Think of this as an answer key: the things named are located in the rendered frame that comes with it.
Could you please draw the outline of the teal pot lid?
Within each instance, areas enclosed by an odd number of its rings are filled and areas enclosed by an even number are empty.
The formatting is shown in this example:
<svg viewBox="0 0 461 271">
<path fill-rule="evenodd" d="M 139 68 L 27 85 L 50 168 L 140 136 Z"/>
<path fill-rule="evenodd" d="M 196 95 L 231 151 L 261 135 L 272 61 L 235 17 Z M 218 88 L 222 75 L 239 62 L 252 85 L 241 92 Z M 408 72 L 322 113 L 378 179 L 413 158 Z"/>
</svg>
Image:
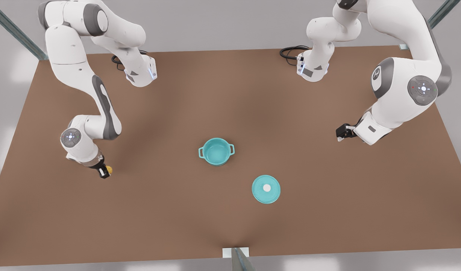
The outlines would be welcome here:
<svg viewBox="0 0 461 271">
<path fill-rule="evenodd" d="M 258 202 L 272 204 L 280 197 L 280 183 L 271 175 L 261 175 L 253 181 L 252 194 Z"/>
</svg>

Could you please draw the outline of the silver frame post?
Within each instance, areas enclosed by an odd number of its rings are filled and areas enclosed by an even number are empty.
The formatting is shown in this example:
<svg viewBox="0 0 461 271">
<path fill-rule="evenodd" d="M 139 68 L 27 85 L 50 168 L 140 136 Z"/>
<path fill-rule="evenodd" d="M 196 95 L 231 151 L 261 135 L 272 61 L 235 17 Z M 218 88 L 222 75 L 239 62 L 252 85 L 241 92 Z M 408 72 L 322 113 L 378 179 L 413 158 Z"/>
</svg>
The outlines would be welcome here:
<svg viewBox="0 0 461 271">
<path fill-rule="evenodd" d="M 48 55 L 34 43 L 12 20 L 0 10 L 0 26 L 2 26 L 9 34 L 11 34 L 21 45 L 31 52 L 38 60 L 43 61 L 48 59 Z"/>
<path fill-rule="evenodd" d="M 223 248 L 222 257 L 232 259 L 232 271 L 256 271 L 249 260 L 249 247 Z"/>
<path fill-rule="evenodd" d="M 452 9 L 461 0 L 443 0 L 440 7 L 426 20 L 426 23 L 430 29 L 430 33 L 433 34 L 433 29 L 451 12 Z"/>
</svg>

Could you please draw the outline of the teal pot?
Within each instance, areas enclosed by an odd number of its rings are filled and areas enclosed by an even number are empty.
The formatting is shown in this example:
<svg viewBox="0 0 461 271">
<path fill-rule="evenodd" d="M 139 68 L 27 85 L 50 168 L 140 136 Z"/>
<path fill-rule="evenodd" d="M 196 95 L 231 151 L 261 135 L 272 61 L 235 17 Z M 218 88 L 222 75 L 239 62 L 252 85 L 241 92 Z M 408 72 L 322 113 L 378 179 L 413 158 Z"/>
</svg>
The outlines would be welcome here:
<svg viewBox="0 0 461 271">
<path fill-rule="evenodd" d="M 208 164 L 221 166 L 235 153 L 235 146 L 224 139 L 212 138 L 206 141 L 198 152 L 199 158 L 203 158 Z"/>
</svg>

